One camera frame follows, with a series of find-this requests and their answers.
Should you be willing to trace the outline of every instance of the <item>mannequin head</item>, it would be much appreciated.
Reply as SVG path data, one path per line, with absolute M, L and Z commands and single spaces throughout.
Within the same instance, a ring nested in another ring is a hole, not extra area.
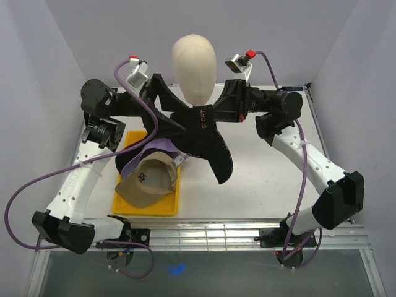
M 203 36 L 187 35 L 180 38 L 172 50 L 176 81 L 186 101 L 194 106 L 205 105 L 216 83 L 216 55 L 212 45 Z

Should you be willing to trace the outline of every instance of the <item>baseball cap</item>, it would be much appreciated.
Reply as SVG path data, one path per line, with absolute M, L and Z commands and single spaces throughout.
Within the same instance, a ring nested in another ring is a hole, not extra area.
M 173 159 L 154 152 L 141 159 L 136 169 L 116 186 L 116 192 L 135 207 L 147 207 L 176 190 L 178 178 Z
M 127 153 L 123 153 L 116 157 L 116 167 L 122 178 L 126 178 L 136 168 L 143 155 L 149 155 L 154 151 L 161 151 L 169 155 L 172 159 L 176 159 L 180 155 L 180 150 L 174 146 L 172 141 L 166 138 L 158 138 L 150 141 L 143 147 L 138 147 Z

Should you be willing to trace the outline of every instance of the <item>purple cable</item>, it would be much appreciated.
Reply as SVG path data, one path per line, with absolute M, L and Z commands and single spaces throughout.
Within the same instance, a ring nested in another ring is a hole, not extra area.
M 149 142 L 149 141 L 154 137 L 154 135 L 155 135 L 155 134 L 157 133 L 157 131 L 158 131 L 158 119 L 157 119 L 157 117 L 155 116 L 154 112 L 143 102 L 142 99 L 140 99 L 137 95 L 135 95 L 134 92 L 132 92 L 132 91 L 129 89 L 128 85 L 120 78 L 120 76 L 119 76 L 119 74 L 118 74 L 119 69 L 120 69 L 121 67 L 123 67 L 123 65 L 128 64 L 128 63 L 129 63 L 129 59 L 126 59 L 126 60 L 124 60 L 123 62 L 119 63 L 119 64 L 116 66 L 116 68 L 114 69 L 114 76 L 115 76 L 116 80 L 119 82 L 119 84 L 125 89 L 125 91 L 127 91 L 127 92 L 132 96 L 132 98 L 135 99 L 136 102 L 138 102 L 138 104 L 141 105 L 141 106 L 148 112 L 148 114 L 152 117 L 152 119 L 153 119 L 153 121 L 154 121 L 154 130 L 153 130 L 153 132 L 152 132 L 145 140 L 143 140 L 142 142 L 139 142 L 137 145 L 133 145 L 132 147 L 129 147 L 129 148 L 125 149 L 125 150 L 120 150 L 120 151 L 115 152 L 115 153 L 109 153 L 109 154 L 107 154 L 107 155 L 103 155 L 103 156 L 91 158 L 91 159 L 89 159 L 89 160 L 85 160 L 85 161 L 82 162 L 82 164 L 88 164 L 88 163 L 91 163 L 91 162 L 95 162 L 95 161 L 102 160 L 102 159 L 106 159 L 106 158 L 115 157 L 115 156 L 121 155 L 121 154 L 123 154 L 123 153 L 130 152 L 131 150 L 134 150 L 134 149 L 136 149 L 137 147 L 140 147 L 140 146 L 142 146 L 142 145 L 145 145 L 147 142 Z M 19 240 L 19 239 L 15 236 L 14 232 L 12 232 L 12 230 L 11 230 L 10 223 L 9 223 L 9 211 L 10 211 L 10 208 L 11 208 L 11 204 L 13 203 L 13 201 L 15 200 L 15 198 L 19 195 L 19 193 L 21 193 L 21 192 L 22 192 L 24 189 L 26 189 L 27 187 L 29 187 L 29 186 L 31 186 L 32 184 L 35 184 L 35 183 L 37 183 L 37 182 L 39 182 L 39 181 L 42 181 L 43 179 L 51 178 L 51 177 L 56 176 L 56 175 L 58 175 L 58 174 L 61 174 L 61 173 L 64 173 L 64 172 L 67 172 L 67 171 L 70 171 L 70 170 L 74 170 L 74 169 L 77 169 L 77 168 L 79 168 L 79 167 L 81 167 L 81 164 L 80 164 L 80 163 L 79 163 L 79 164 L 72 165 L 72 166 L 67 167 L 67 168 L 63 168 L 63 169 L 61 169 L 61 170 L 54 171 L 54 172 L 52 172 L 52 173 L 48 173 L 48 174 L 43 175 L 43 176 L 41 176 L 41 177 L 39 177 L 39 178 L 35 178 L 35 179 L 29 181 L 28 183 L 24 184 L 22 187 L 20 187 L 20 188 L 19 188 L 18 190 L 16 190 L 16 192 L 11 196 L 10 200 L 8 201 L 8 203 L 7 203 L 7 205 L 6 205 L 6 209 L 5 209 L 5 211 L 4 211 L 4 224 L 5 224 L 5 226 L 6 226 L 6 229 L 7 229 L 8 234 L 10 235 L 10 237 L 11 237 L 17 244 L 19 244 L 20 246 L 22 246 L 22 247 L 24 247 L 24 248 L 27 248 L 27 249 L 34 249 L 34 250 L 36 250 L 36 251 L 37 251 L 37 250 L 44 250 L 44 249 L 54 249 L 54 248 L 58 248 L 58 246 L 31 246 L 31 245 L 29 245 L 29 244 L 25 244 L 25 243 L 21 242 L 21 240 Z
M 301 127 L 299 121 L 296 119 L 296 125 L 298 126 L 298 130 L 299 130 L 299 137 L 301 139 L 301 141 L 305 141 L 305 136 L 304 136 L 304 131 L 303 128 Z M 308 176 L 308 154 L 307 154 L 307 148 L 305 143 L 302 143 L 302 149 L 303 149 L 303 182 L 301 183 L 301 187 L 299 190 L 299 196 L 298 196 L 298 200 L 297 200 L 297 204 L 296 204 L 296 209 L 293 215 L 293 218 L 291 219 L 291 224 L 289 226 L 289 230 L 287 232 L 286 235 L 286 240 L 285 240 L 285 244 L 283 245 L 283 250 L 282 250 L 282 259 L 283 260 L 287 260 L 289 259 L 293 254 L 295 254 L 297 252 L 297 250 L 295 249 L 294 251 L 292 251 L 291 253 L 289 253 L 289 255 L 287 255 L 285 257 L 285 253 L 286 253 L 286 249 L 289 245 L 290 242 L 290 237 L 291 237 L 291 232 L 293 231 L 293 228 L 295 226 L 296 220 L 297 220 L 297 215 L 299 212 L 299 208 L 301 207 L 301 203 L 303 201 L 303 196 L 304 196 L 304 191 L 305 191 L 305 185 L 307 183 L 307 176 Z
M 301 125 L 300 125 L 300 123 L 299 123 L 299 121 L 297 119 L 296 119 L 296 125 L 298 126 L 300 139 L 303 142 L 303 141 L 305 141 L 303 127 L 301 127 Z M 295 226 L 295 223 L 296 223 L 296 220 L 297 220 L 297 216 L 298 216 L 298 212 L 299 212 L 299 209 L 301 207 L 301 203 L 303 201 L 304 190 L 305 190 L 305 185 L 306 185 L 307 176 L 308 176 L 308 153 L 307 153 L 307 148 L 306 148 L 305 143 L 302 144 L 302 149 L 303 149 L 303 182 L 301 183 L 301 188 L 300 188 L 300 191 L 299 191 L 299 196 L 298 196 L 298 200 L 297 200 L 297 204 L 296 204 L 295 213 L 293 215 L 293 218 L 291 219 L 289 230 L 288 230 L 287 235 L 286 235 L 285 244 L 283 245 L 283 249 L 282 249 L 282 259 L 283 259 L 283 261 L 286 261 L 286 260 L 290 259 L 290 257 L 292 257 L 294 254 L 296 254 L 301 248 L 303 248 L 304 244 L 310 239 L 310 237 L 315 232 L 315 231 L 312 231 L 303 240 L 302 243 L 300 243 L 297 247 L 294 248 L 294 250 L 292 250 L 287 256 L 285 256 L 286 249 L 287 249 L 287 247 L 289 245 L 289 242 L 290 242 L 291 233 L 292 233 L 293 228 Z M 322 230 L 320 229 L 319 232 L 320 232 L 319 242 L 318 242 L 318 244 L 316 246 L 315 253 L 312 255 L 312 257 L 310 258 L 309 261 L 313 260 L 314 256 L 316 255 L 317 251 L 319 250 L 319 246 L 321 245 L 321 242 L 322 242 Z M 306 263 L 301 264 L 297 268 L 302 268 L 305 265 L 306 265 Z
M 121 272 L 122 274 L 126 275 L 127 277 L 133 278 L 134 280 L 141 280 L 142 278 L 145 278 L 146 276 L 148 276 L 153 271 L 154 265 L 155 265 L 155 257 L 154 257 L 153 250 L 150 249 L 148 246 L 146 246 L 144 244 L 141 244 L 141 243 L 132 243 L 132 242 L 129 242 L 129 241 L 104 240 L 103 242 L 104 243 L 110 243 L 110 244 L 127 244 L 129 246 L 138 246 L 138 247 L 144 248 L 144 249 L 146 249 L 146 250 L 148 250 L 150 252 L 151 259 L 152 259 L 151 266 L 148 269 L 148 271 L 145 274 L 143 274 L 143 275 L 133 275 L 133 274 L 131 274 L 129 272 L 126 272 L 125 270 L 119 269 L 119 268 L 111 265 L 110 267 L 112 269 L 114 269 L 114 270 L 118 269 L 118 272 Z
M 279 85 L 278 85 L 278 82 L 277 82 L 277 79 L 275 78 L 275 74 L 273 73 L 273 70 L 272 70 L 270 61 L 269 61 L 268 58 L 267 58 L 267 55 L 264 54 L 263 51 L 254 51 L 254 52 L 255 52 L 256 54 L 260 54 L 260 55 L 265 59 L 267 65 L 268 65 L 268 69 L 270 70 L 270 73 L 271 73 L 271 77 L 272 77 L 272 80 L 273 80 L 273 84 L 275 85 L 275 88 L 277 88 L 277 90 L 280 90 Z

